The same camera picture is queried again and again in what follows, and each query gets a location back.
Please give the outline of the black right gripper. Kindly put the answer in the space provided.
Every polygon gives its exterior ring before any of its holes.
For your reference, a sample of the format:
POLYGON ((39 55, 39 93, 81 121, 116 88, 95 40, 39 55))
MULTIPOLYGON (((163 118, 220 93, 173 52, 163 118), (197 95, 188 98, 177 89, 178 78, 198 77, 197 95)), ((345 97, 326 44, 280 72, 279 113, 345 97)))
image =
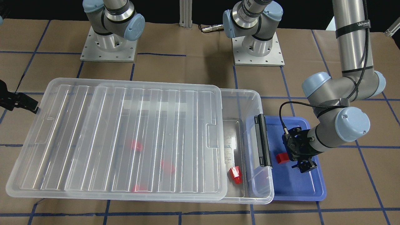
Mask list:
POLYGON ((7 85, 0 80, 0 106, 8 111, 13 111, 14 108, 23 108, 34 114, 38 112, 38 101, 29 97, 24 93, 13 93, 8 91, 7 85))

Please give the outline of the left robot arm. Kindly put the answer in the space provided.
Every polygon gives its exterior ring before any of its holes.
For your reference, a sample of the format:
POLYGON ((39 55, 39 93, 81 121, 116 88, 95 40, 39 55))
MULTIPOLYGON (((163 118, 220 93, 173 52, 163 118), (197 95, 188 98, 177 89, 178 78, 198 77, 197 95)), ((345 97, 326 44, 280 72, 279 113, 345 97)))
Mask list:
MULTIPOLYGON (((309 101, 306 105, 313 108, 319 120, 316 127, 287 129, 280 118, 287 155, 301 173, 317 167, 314 156, 353 142, 369 131, 367 114, 350 103, 376 96, 386 86, 382 73, 374 70, 366 1, 334 0, 332 4, 342 77, 334 79, 319 72, 302 83, 309 101)), ((244 52, 260 58, 273 49, 273 36, 282 16, 282 7, 273 0, 242 0, 223 13, 222 24, 228 38, 244 37, 244 52)))

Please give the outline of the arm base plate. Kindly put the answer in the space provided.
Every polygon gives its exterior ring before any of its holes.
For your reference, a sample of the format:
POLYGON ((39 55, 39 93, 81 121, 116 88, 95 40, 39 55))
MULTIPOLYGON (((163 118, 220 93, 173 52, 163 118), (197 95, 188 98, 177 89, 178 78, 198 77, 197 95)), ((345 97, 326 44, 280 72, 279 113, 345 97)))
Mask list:
POLYGON ((281 67, 285 65, 276 33, 268 41, 260 41, 254 39, 253 36, 235 37, 231 40, 236 66, 281 67))
POLYGON ((90 27, 80 60, 85 62, 134 63, 138 41, 125 40, 116 34, 102 36, 90 27))

